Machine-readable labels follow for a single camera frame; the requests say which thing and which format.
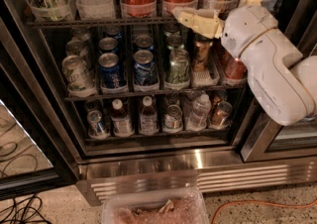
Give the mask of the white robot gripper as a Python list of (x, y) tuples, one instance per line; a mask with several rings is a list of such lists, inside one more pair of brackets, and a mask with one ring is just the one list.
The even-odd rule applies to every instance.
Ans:
[(172, 13), (178, 23), (196, 34), (208, 39), (221, 37), (222, 47), (232, 57), (238, 58), (255, 39), (277, 27), (277, 20), (261, 6), (262, 1), (240, 0), (240, 8), (229, 13), (225, 25), (214, 10), (175, 7)]

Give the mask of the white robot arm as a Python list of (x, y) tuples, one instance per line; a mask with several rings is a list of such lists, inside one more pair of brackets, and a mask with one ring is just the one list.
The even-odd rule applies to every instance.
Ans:
[(247, 68), (249, 87), (266, 114), (288, 126), (317, 113), (317, 56), (304, 57), (262, 1), (240, 0), (224, 21), (208, 9), (177, 7), (173, 16), (194, 32), (220, 40)]

